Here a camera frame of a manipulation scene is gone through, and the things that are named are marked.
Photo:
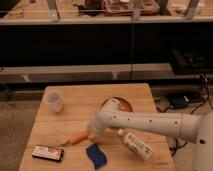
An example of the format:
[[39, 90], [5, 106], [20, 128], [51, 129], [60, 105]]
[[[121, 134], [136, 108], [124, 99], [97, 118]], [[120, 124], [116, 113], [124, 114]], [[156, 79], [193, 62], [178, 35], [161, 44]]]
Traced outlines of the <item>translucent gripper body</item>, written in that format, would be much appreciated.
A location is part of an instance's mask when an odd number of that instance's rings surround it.
[[113, 133], [110, 131], [106, 131], [103, 133], [92, 133], [90, 132], [88, 135], [88, 139], [97, 144], [110, 144], [112, 142]]

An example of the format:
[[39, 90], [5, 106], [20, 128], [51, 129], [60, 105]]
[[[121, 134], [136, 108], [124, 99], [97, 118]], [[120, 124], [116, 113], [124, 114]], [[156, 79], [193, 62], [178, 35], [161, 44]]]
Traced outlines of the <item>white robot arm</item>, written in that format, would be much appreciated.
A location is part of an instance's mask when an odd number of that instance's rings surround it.
[[204, 115], [185, 113], [127, 112], [118, 98], [109, 98], [91, 116], [89, 130], [101, 134], [108, 127], [130, 128], [195, 143], [192, 171], [213, 171], [213, 111]]

